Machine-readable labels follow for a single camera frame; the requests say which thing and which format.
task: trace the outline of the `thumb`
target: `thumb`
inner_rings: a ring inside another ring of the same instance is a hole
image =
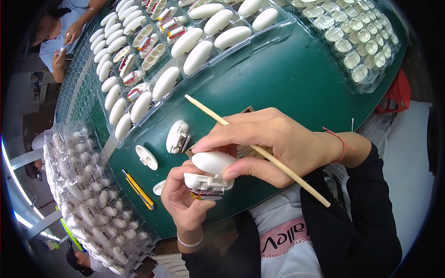
[[[208,209],[213,208],[216,205],[216,202],[213,200],[204,200],[200,201],[198,199],[195,199],[190,206],[190,209],[194,211],[198,216],[203,215],[206,213]]]
[[[254,157],[245,157],[236,161],[222,174],[226,181],[239,176],[254,176],[276,187],[289,184],[291,179],[272,162]]]

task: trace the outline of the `hand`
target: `hand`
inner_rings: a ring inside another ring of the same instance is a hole
[[[191,164],[191,161],[172,168],[168,174],[166,184],[162,189],[161,200],[172,216],[178,232],[200,229],[202,222],[206,219],[206,211],[216,205],[215,201],[194,199],[190,194],[190,189],[184,183],[184,173],[205,174],[204,171]]]
[[[65,34],[65,44],[73,44],[77,38],[82,34],[83,24],[78,21],[74,22],[67,30]]]
[[[343,144],[331,134],[311,132],[275,108],[224,117],[230,124],[217,124],[199,140],[194,153],[212,149],[232,154],[235,145],[260,145],[273,148],[273,155],[297,175],[337,160]],[[241,175],[258,177],[283,188],[293,180],[270,161],[245,157],[227,167],[224,180]]]
[[[60,51],[60,49],[58,49],[53,56],[53,62],[52,62],[53,71],[61,68],[65,64],[65,60],[66,60],[66,49],[63,51]]]

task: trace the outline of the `green workbench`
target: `green workbench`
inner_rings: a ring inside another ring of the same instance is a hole
[[[196,91],[195,88],[201,81],[198,75],[194,82],[177,90],[147,122],[133,131],[132,134],[136,136],[130,138],[133,142],[127,146],[128,149],[124,146],[113,152],[109,163],[119,184],[161,238],[174,236],[176,229],[160,196],[156,196],[152,188],[166,179],[172,167],[180,166],[188,159],[185,153],[167,152],[166,137],[169,129],[175,121],[185,120],[192,134],[192,145],[215,125],[212,118],[185,101],[184,94],[193,94],[194,98],[220,116],[239,113],[249,105],[255,110],[276,107],[313,131],[322,131],[323,126],[335,132],[350,131],[352,118],[352,129],[356,130],[390,86],[408,44],[408,36],[396,15],[385,6],[380,5],[379,8],[390,19],[400,39],[401,48],[374,93],[351,94],[348,83],[344,83],[344,75],[335,65],[339,60],[330,52],[330,47],[319,37],[312,38],[296,25],[294,34],[287,39],[240,61]],[[239,59],[243,56],[242,51],[230,58]],[[104,144],[109,133],[102,110],[98,106],[96,108],[91,118],[99,139]],[[159,163],[157,171],[152,171],[139,161],[134,150],[135,145],[143,145],[153,153]],[[145,207],[126,182],[121,169],[130,173],[154,201],[154,210]],[[254,177],[239,177],[233,189],[208,211],[206,223],[235,215],[279,191]]]

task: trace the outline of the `white bracelet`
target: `white bracelet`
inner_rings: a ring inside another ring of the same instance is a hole
[[[179,239],[178,234],[176,234],[176,237],[178,238],[178,241],[179,241],[182,245],[184,245],[185,247],[196,247],[196,246],[198,246],[198,245],[201,243],[202,239],[204,238],[204,232],[202,233],[201,239],[198,241],[198,243],[195,243],[195,244],[192,244],[192,245],[183,243],[183,242]]]

